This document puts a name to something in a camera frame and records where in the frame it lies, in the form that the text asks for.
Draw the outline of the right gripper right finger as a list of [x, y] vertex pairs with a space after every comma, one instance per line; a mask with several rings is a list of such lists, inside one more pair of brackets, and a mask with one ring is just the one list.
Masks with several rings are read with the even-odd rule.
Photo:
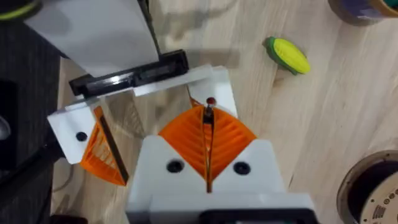
[[283, 192], [279, 165], [268, 140], [259, 139], [240, 120], [214, 108], [208, 130], [208, 193]]

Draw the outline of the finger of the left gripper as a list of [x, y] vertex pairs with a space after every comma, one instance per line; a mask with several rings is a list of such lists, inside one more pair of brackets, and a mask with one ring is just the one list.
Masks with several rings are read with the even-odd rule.
[[188, 84], [190, 98], [202, 105], [206, 104], [207, 99], [214, 98], [218, 109], [238, 118], [227, 68], [224, 66], [203, 68], [200, 73], [206, 77]]
[[104, 116], [100, 100], [78, 100], [47, 116], [70, 164], [112, 184], [127, 185], [129, 174]]

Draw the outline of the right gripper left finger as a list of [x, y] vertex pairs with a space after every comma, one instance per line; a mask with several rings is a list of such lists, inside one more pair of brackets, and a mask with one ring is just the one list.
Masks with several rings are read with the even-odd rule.
[[147, 136], [139, 154], [128, 212], [151, 207], [176, 211], [208, 208], [203, 109], [192, 108]]

